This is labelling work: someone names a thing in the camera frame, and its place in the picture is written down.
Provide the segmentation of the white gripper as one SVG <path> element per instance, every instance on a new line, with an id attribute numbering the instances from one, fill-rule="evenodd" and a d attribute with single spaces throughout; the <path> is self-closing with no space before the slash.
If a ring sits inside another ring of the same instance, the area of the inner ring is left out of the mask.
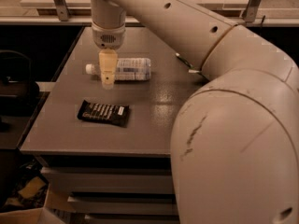
<path id="1" fill-rule="evenodd" d="M 124 22 L 92 22 L 93 41 L 102 49 L 99 52 L 99 65 L 102 86 L 111 90 L 115 83 L 115 73 L 118 63 L 118 49 L 125 36 Z"/>

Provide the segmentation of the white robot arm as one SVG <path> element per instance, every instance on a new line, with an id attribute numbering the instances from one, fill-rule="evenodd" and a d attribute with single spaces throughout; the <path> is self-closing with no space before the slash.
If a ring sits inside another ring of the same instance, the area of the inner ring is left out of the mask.
<path id="1" fill-rule="evenodd" d="M 179 110 L 171 166 L 180 224 L 298 224 L 298 67 L 188 0 L 106 0 L 206 77 Z"/>

